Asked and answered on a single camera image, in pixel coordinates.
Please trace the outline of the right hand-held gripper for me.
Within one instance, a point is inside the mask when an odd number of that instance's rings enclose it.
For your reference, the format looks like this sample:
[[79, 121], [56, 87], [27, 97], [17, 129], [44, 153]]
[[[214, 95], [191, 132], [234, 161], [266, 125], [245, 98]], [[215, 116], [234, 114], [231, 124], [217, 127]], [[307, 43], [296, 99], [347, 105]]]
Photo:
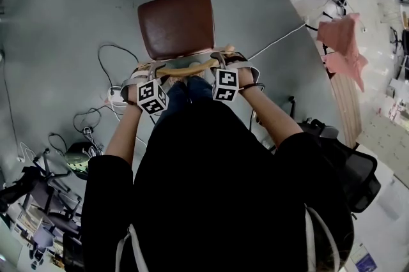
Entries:
[[240, 90], [238, 80], [239, 68], [250, 68], [254, 77], [254, 84], [258, 82], [259, 70], [239, 52], [212, 52], [212, 59], [217, 60], [212, 73], [215, 77], [213, 83], [213, 99], [217, 101], [233, 102]]

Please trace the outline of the person's left hand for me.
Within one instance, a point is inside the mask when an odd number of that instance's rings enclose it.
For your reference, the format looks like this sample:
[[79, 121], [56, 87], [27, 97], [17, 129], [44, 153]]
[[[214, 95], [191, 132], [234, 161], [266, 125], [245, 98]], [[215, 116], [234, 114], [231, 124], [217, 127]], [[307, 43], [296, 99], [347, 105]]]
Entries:
[[132, 84], [128, 86], [128, 102], [132, 102], [133, 104], [137, 104], [137, 95], [138, 95], [138, 90], [137, 90], [137, 85]]

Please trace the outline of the person's right hand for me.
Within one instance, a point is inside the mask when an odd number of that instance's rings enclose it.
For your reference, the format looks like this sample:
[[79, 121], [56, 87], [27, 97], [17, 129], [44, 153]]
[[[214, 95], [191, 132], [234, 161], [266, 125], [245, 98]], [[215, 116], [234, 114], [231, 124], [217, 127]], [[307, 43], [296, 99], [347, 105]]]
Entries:
[[239, 68], [238, 69], [238, 80], [239, 87], [243, 88], [246, 85], [254, 83], [254, 77], [252, 70], [250, 68]]

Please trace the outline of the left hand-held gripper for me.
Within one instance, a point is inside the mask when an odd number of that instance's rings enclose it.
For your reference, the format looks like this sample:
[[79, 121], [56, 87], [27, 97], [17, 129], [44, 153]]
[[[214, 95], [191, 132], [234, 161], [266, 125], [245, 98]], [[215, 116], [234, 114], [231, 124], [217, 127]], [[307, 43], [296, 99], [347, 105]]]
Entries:
[[[137, 70], [131, 77], [125, 80], [121, 85], [120, 96], [127, 104], [138, 106], [143, 112], [150, 116], [154, 114], [161, 114], [164, 110], [167, 110], [169, 98], [156, 78], [152, 75], [156, 75], [157, 71], [164, 68], [166, 64], [164, 62], [153, 62], [148, 70]], [[128, 86], [137, 85], [138, 95], [137, 104], [128, 102]]]

